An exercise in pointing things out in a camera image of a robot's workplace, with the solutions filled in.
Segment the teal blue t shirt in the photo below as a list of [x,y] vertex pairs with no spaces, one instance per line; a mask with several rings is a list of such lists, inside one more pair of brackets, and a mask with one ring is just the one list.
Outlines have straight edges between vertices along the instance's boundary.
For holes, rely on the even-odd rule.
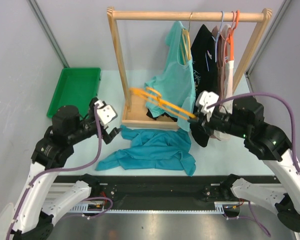
[[187,176],[194,175],[196,160],[190,154],[192,142],[187,131],[131,129],[122,125],[121,136],[130,141],[130,147],[119,149],[101,160],[96,171],[121,167],[124,170],[183,171]]

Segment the yellow plastic hanger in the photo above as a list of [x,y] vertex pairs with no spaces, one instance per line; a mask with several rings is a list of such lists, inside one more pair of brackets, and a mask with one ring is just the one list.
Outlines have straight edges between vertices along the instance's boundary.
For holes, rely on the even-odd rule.
[[132,94],[137,95],[141,99],[144,99],[146,102],[158,106],[166,112],[177,116],[178,118],[184,119],[186,121],[190,119],[197,119],[197,116],[193,113],[186,111],[183,108],[163,99],[162,94],[154,88],[151,88],[149,86],[147,86],[145,89],[131,87],[129,90]]

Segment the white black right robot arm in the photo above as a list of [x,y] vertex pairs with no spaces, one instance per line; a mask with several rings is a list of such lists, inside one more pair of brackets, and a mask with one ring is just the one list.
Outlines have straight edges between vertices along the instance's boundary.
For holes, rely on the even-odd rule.
[[207,91],[199,94],[195,106],[196,118],[190,122],[200,133],[221,132],[242,138],[244,147],[272,170],[285,190],[269,190],[230,174],[218,187],[221,198],[251,201],[300,233],[300,163],[285,132],[264,121],[264,106],[250,93],[219,101],[217,94]]

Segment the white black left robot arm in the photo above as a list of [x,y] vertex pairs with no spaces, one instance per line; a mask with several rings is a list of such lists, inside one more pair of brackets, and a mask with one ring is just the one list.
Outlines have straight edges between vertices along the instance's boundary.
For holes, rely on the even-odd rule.
[[68,158],[74,153],[74,145],[97,136],[97,155],[101,154],[102,143],[109,144],[121,131],[114,128],[107,133],[110,122],[117,118],[114,108],[99,100],[91,99],[86,116],[81,116],[74,105],[61,106],[51,118],[43,138],[35,146],[26,183],[14,209],[7,240],[46,240],[59,220],[75,205],[83,201],[112,200],[102,194],[99,180],[84,174],[74,186],[60,197],[45,205],[45,199],[55,179],[61,172],[85,169],[97,162],[73,168],[65,168]]

